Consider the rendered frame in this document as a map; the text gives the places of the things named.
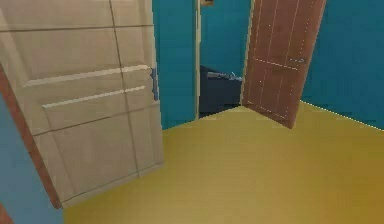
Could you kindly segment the dark blue bed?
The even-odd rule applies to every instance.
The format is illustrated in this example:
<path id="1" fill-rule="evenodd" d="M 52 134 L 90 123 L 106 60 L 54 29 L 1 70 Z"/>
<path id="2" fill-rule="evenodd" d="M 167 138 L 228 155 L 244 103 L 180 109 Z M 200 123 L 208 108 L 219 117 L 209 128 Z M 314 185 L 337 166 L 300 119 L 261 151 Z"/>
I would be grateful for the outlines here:
<path id="1" fill-rule="evenodd" d="M 199 117 L 203 118 L 240 105 L 242 78 L 200 66 Z"/>

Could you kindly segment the beige panelled room door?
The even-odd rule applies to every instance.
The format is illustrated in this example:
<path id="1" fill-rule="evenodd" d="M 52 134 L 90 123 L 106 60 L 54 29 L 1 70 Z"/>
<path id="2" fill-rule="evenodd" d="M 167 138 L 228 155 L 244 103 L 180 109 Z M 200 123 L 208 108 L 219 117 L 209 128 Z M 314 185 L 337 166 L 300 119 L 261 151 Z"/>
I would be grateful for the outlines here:
<path id="1" fill-rule="evenodd" d="M 161 167 L 153 0 L 0 0 L 0 92 L 51 203 Z"/>

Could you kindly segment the brown panelled room door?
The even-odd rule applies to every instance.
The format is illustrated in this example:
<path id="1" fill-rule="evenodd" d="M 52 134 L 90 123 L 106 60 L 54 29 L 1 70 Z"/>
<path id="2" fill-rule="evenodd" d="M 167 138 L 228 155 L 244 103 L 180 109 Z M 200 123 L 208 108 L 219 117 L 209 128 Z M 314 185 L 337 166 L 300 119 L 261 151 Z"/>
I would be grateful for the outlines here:
<path id="1" fill-rule="evenodd" d="M 292 128 L 327 0 L 253 0 L 241 104 Z"/>

